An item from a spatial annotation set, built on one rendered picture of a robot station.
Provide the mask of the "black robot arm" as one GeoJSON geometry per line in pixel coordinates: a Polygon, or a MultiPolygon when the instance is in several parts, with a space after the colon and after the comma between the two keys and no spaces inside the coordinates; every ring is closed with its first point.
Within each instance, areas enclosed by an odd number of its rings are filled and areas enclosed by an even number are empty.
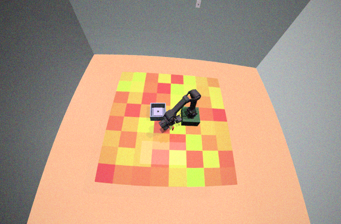
{"type": "Polygon", "coordinates": [[[187,111],[188,111],[187,116],[190,119],[194,119],[194,117],[198,114],[195,108],[196,108],[197,100],[199,100],[200,98],[201,98],[201,95],[198,93],[196,89],[188,91],[188,93],[184,95],[182,99],[171,110],[168,110],[164,114],[163,116],[164,119],[159,122],[159,125],[161,126],[161,128],[164,128],[168,124],[173,123],[174,118],[176,118],[177,113],[189,102],[191,104],[190,104],[190,107],[187,108],[187,111]],[[188,94],[190,94],[191,99],[188,98],[188,94]]]}

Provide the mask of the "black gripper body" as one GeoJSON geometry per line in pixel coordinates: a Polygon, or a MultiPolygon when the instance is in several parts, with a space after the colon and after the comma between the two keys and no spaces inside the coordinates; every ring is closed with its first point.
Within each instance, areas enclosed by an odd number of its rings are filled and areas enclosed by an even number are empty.
{"type": "Polygon", "coordinates": [[[182,118],[180,117],[180,115],[177,115],[176,116],[176,118],[174,119],[174,122],[173,123],[170,123],[170,124],[168,124],[167,126],[165,126],[163,129],[164,130],[167,130],[168,129],[168,126],[172,126],[172,125],[174,125],[175,124],[175,121],[177,121],[177,122],[181,122],[182,121],[182,118]]]}

